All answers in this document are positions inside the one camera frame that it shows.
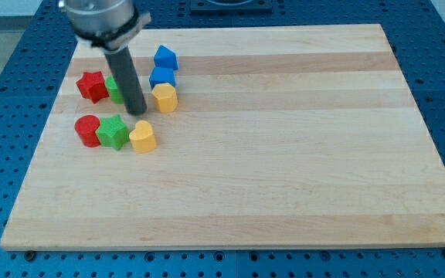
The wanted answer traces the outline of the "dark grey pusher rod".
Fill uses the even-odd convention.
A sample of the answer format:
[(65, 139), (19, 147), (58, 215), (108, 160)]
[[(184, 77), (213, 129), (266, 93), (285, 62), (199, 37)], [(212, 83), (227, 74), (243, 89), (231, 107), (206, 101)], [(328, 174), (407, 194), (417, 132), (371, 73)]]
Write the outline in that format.
[(126, 111), (133, 116), (143, 114), (147, 110), (147, 105), (129, 48), (125, 47), (115, 53), (105, 53), (105, 58), (123, 98)]

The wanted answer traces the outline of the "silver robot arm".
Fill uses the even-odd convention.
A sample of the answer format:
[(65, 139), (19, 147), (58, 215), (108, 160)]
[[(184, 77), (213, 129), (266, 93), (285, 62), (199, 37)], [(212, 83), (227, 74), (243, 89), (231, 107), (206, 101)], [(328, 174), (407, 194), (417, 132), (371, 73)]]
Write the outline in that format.
[(79, 41), (101, 49), (117, 84), (126, 111), (133, 116), (147, 110), (129, 42), (151, 22), (131, 0), (59, 0)]

